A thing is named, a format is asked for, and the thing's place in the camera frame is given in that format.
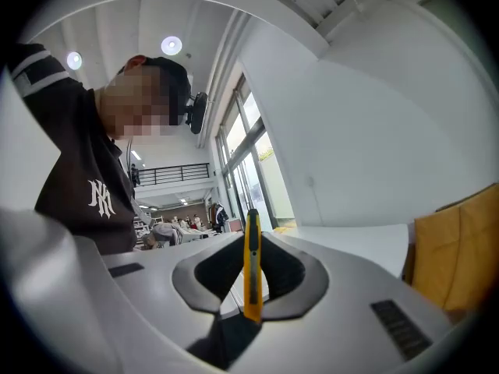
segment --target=glass door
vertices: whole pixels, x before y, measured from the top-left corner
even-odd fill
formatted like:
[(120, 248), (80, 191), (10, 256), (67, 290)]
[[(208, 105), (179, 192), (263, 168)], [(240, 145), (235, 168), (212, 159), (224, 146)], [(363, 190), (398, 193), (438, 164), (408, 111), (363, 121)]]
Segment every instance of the glass door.
[(241, 164), (238, 166), (238, 169), (238, 172), (241, 174), (241, 186), (245, 189), (244, 193), (248, 202), (247, 206), (249, 207), (249, 209), (258, 209), (262, 231), (272, 231), (273, 228), (271, 219), (268, 214), (267, 205), (264, 200), (264, 194), (262, 192), (262, 188), (260, 187), (260, 181), (258, 179), (257, 170), (255, 168), (253, 156), (251, 155), (251, 153), (248, 153), (248, 155), (246, 155), (246, 158), (242, 160)]
[(241, 171), (239, 170), (240, 165), (234, 169), (232, 172), (234, 176), (234, 182), (235, 182), (235, 190), (237, 192), (237, 196), (239, 197), (239, 202), (241, 204), (241, 209), (242, 209), (242, 223), (246, 223), (246, 216), (248, 215), (248, 210), (251, 209), (250, 206), (250, 198), (248, 197), (249, 193), (247, 191), (247, 188), (244, 186), (244, 181), (242, 179), (242, 174)]

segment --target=white logo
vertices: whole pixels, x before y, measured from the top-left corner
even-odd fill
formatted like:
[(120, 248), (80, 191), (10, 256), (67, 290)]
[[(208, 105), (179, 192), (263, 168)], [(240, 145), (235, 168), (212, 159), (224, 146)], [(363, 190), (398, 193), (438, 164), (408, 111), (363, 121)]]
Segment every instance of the white logo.
[(105, 213), (109, 217), (111, 217), (111, 213), (116, 214), (116, 212), (112, 209), (111, 205), (111, 194), (109, 194), (109, 190), (106, 187), (106, 184), (102, 184), (101, 181), (96, 180), (95, 182), (89, 180), (88, 181), (92, 185), (92, 202), (88, 204), (88, 206), (96, 206), (97, 201), (99, 202), (99, 213)]

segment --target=person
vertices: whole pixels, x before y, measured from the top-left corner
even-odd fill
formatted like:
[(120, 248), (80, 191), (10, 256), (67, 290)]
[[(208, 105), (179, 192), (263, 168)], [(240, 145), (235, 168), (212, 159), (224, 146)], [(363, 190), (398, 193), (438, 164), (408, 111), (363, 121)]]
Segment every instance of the person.
[(228, 215), (225, 212), (225, 208), (218, 203), (217, 204), (217, 233), (221, 233), (221, 229), (224, 228), (225, 222), (228, 220)]
[(198, 230), (201, 229), (201, 219), (196, 214), (194, 214), (194, 224)]
[(107, 86), (86, 90), (41, 44), (17, 44), (10, 53), (7, 67), (19, 94), (61, 152), (35, 210), (93, 239), (103, 255), (131, 251), (137, 241), (132, 187), (112, 139), (169, 124), (170, 110), (189, 100), (186, 70), (137, 55)]
[(135, 164), (132, 164), (132, 168), (130, 169), (130, 177), (132, 178), (134, 188), (140, 185), (139, 169), (135, 167)]
[(176, 245), (178, 240), (176, 225), (166, 222), (155, 224), (150, 230), (156, 242), (168, 242), (170, 246)]

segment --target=black railing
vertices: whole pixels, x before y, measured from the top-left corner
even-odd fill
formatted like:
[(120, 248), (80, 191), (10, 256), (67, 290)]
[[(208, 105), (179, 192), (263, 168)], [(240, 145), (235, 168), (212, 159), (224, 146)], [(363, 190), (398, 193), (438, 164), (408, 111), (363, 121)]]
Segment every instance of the black railing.
[(143, 169), (139, 171), (140, 184), (156, 185), (173, 182), (184, 182), (185, 180), (195, 180), (197, 178), (209, 178), (209, 164), (192, 164), (182, 166), (167, 166), (165, 168)]

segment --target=white surface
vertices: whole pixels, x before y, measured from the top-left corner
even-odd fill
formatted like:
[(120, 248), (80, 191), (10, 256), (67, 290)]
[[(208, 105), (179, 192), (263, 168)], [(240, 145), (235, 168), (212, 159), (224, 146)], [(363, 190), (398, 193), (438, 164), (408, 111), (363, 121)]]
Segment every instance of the white surface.
[(252, 22), (240, 58), (299, 225), (408, 223), (499, 179), (489, 94), (431, 23), (385, 1), (317, 61)]
[(0, 206), (32, 210), (61, 153), (28, 111), (7, 72), (0, 82)]
[[(174, 128), (172, 133), (167, 136), (133, 137), (132, 148), (139, 154), (141, 161), (132, 155), (131, 162), (138, 168), (142, 168), (142, 163), (145, 163), (146, 169), (210, 162), (207, 149), (196, 148), (196, 135), (191, 133), (188, 125), (182, 124)], [(126, 151), (126, 144), (126, 139), (116, 140), (116, 145), (122, 151)]]
[(196, 230), (195, 228), (180, 228), (179, 244), (184, 244), (186, 242), (191, 242), (192, 240), (198, 240), (203, 235), (202, 231)]
[(409, 232), (405, 224), (369, 228), (300, 227), (273, 236), (286, 242), (287, 237), (301, 238), (338, 251), (360, 256), (383, 267), (395, 277), (402, 275)]

